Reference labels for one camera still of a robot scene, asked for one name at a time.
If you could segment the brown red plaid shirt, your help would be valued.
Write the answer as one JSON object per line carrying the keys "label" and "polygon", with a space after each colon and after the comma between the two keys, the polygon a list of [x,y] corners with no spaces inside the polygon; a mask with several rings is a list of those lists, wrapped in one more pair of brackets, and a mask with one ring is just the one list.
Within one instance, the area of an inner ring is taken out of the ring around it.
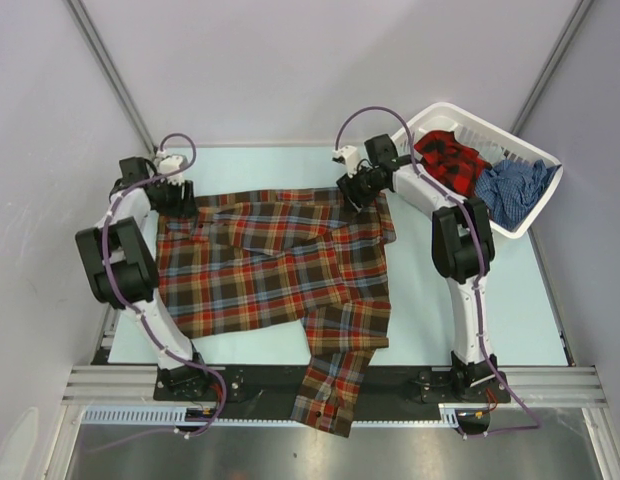
{"label": "brown red plaid shirt", "polygon": [[387,335],[387,199],[351,210],[335,187],[202,196],[157,221],[160,296],[190,339],[299,322],[310,361],[294,421],[348,437]]}

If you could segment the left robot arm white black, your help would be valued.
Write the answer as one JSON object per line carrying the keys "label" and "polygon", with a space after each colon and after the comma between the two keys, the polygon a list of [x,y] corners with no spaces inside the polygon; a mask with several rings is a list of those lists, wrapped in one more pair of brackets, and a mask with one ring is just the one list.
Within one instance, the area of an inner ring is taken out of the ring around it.
{"label": "left robot arm white black", "polygon": [[156,254],[142,233],[151,212],[194,215],[193,183],[183,177],[192,163],[163,151],[153,160],[121,160],[121,178],[105,215],[79,231],[75,242],[93,296],[133,318],[152,348],[157,358],[154,399],[221,404],[223,379],[205,364],[168,312],[159,293]]}

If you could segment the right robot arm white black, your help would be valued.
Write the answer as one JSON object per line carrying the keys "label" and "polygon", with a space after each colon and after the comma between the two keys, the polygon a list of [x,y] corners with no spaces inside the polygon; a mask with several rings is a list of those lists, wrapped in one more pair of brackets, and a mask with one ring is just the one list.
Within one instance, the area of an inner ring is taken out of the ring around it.
{"label": "right robot arm white black", "polygon": [[485,203],[452,193],[413,153],[400,155],[387,135],[366,141],[365,147],[365,156],[354,146],[332,152],[333,161],[345,168],[337,185],[347,206],[361,211],[390,190],[428,216],[432,261],[449,288],[454,318],[451,368],[441,380],[426,373],[421,390],[489,406],[510,401],[487,328],[485,290],[496,249]]}

